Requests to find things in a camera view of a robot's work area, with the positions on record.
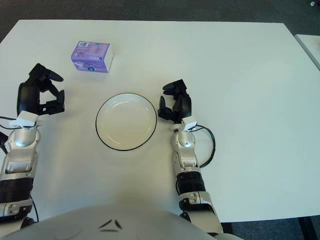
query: robotic arm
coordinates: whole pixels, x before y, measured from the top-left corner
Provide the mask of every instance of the robotic arm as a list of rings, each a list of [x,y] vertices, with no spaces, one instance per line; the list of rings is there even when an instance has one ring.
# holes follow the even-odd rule
[[[158,115],[176,123],[171,127],[174,131],[171,145],[179,207],[183,211],[180,216],[203,231],[216,235],[223,233],[223,228],[206,191],[195,154],[196,140],[190,130],[196,127],[197,121],[191,116],[191,99],[186,89],[182,79],[164,86],[163,93],[173,95],[176,102],[171,110],[161,96]]]
[[[39,63],[35,65],[29,73],[29,79],[19,86],[18,117],[9,122],[14,131],[8,137],[1,133],[2,143],[7,139],[9,151],[0,172],[0,224],[6,222],[9,229],[12,229],[12,226],[20,229],[21,226],[34,223],[27,214],[33,205],[31,191],[38,162],[38,116],[61,113],[65,110],[65,93],[63,90],[58,91],[51,80],[61,82],[63,78]],[[46,91],[50,91],[56,100],[40,104],[40,92]],[[0,236],[3,235],[3,231],[5,228],[2,227]]]

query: white table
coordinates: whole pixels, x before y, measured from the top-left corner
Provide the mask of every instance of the white table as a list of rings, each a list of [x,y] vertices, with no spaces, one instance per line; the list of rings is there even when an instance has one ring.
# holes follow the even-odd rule
[[[296,34],[294,37],[320,70],[320,36]]]
[[[112,43],[110,73],[76,70],[80,40]],[[192,115],[216,137],[202,173],[222,222],[320,214],[320,72],[285,25],[21,20],[0,44],[2,116],[16,116],[18,86],[37,62],[64,77],[56,86],[66,94],[64,113],[42,117],[32,192],[40,219],[115,202],[180,213],[172,123],[159,119],[146,144],[120,152],[99,140],[95,119],[123,92],[157,109],[162,87],[181,78]],[[200,161],[205,136],[196,134]]]

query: black cable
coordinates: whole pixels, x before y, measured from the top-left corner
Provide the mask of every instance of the black cable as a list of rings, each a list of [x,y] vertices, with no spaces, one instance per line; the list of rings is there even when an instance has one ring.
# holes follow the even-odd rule
[[[196,127],[200,127],[200,128],[198,128],[196,130],[191,130],[190,132],[196,132],[196,131],[199,131],[201,129],[207,130],[207,132],[210,134],[210,137],[211,137],[211,140],[212,140],[212,144],[213,144],[212,152],[211,152],[211,155],[210,155],[209,159],[207,161],[205,161],[205,163],[200,165],[200,168],[204,168],[209,163],[211,163],[212,159],[214,158],[214,155],[215,155],[215,152],[216,152],[216,139],[215,139],[214,134],[212,133],[212,131],[209,128],[207,128],[205,126],[202,126],[202,125],[199,125],[199,124],[197,124]]]
[[[6,149],[6,146],[4,144],[0,144],[0,149],[4,151],[4,154],[8,154],[8,150]]]
[[[16,120],[15,118],[11,118],[11,117],[6,117],[6,116],[0,116],[0,119],[5,119],[5,120]],[[7,130],[15,130],[15,129],[21,129],[21,127],[6,127],[0,124],[0,127],[3,129],[7,129]]]
[[[11,117],[6,117],[6,116],[0,116],[0,119],[5,119],[5,120],[17,120],[16,118],[11,118]]]
[[[204,129],[204,127],[200,127],[200,128],[198,128],[198,129],[196,129],[196,130],[191,130],[191,131],[189,131],[189,132],[196,132],[196,131],[199,131],[199,130],[201,130],[201,129]]]
[[[22,129],[22,127],[5,127],[5,126],[2,126],[1,124],[0,124],[0,127],[8,130]]]
[[[32,198],[32,196],[30,196],[30,198],[32,199],[32,204],[33,204],[34,211],[35,211],[35,215],[36,215],[36,222],[38,223],[38,222],[39,222],[38,210],[37,210],[37,207],[36,207],[35,201],[34,201],[34,199]]]

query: purple tissue box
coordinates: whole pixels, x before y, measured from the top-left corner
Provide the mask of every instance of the purple tissue box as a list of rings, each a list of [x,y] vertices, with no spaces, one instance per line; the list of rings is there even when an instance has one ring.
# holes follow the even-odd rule
[[[110,72],[114,54],[109,43],[79,41],[71,60],[80,71]]]

